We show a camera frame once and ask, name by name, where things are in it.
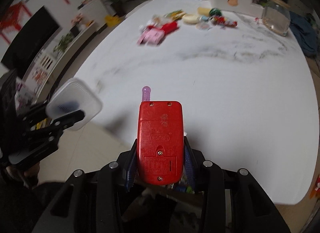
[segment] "green ball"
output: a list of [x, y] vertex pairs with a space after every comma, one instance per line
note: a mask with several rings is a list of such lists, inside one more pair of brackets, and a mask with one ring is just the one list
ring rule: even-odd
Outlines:
[[209, 14], [210, 14], [210, 16], [214, 16], [214, 15], [222, 16], [222, 13], [218, 8], [211, 9]]

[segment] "white plastic box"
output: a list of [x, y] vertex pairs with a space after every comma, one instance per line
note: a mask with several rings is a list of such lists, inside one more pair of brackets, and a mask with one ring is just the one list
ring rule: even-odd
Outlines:
[[70, 78], [54, 93], [45, 112], [55, 120], [77, 110], [82, 110], [85, 116], [69, 128], [73, 131], [79, 130], [95, 117], [102, 110], [102, 102], [82, 80]]
[[247, 14], [262, 18], [263, 6], [252, 3], [252, 0], [210, 0], [212, 8]]

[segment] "purple antenna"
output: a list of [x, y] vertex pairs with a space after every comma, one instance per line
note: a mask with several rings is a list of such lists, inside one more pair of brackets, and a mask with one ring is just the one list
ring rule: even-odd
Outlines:
[[151, 88], [148, 86], [144, 86], [142, 89], [142, 102], [150, 101], [150, 93], [151, 93]]

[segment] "marble table top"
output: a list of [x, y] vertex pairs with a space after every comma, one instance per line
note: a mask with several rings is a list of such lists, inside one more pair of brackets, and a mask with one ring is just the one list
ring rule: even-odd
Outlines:
[[208, 0], [153, 0], [112, 31], [76, 74], [103, 101], [93, 119], [127, 144], [137, 137], [141, 89], [179, 101], [192, 148], [221, 168], [248, 169], [275, 203], [299, 202], [311, 184], [319, 142], [316, 93], [305, 57], [253, 17], [223, 12], [237, 28], [179, 22], [159, 46], [137, 45], [139, 25]]

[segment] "blue cloth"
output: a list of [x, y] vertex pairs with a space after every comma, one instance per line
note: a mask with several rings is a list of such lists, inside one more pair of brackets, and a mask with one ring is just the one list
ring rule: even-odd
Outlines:
[[296, 37], [303, 54], [314, 56], [317, 54], [317, 34], [305, 17], [290, 11], [290, 29]]

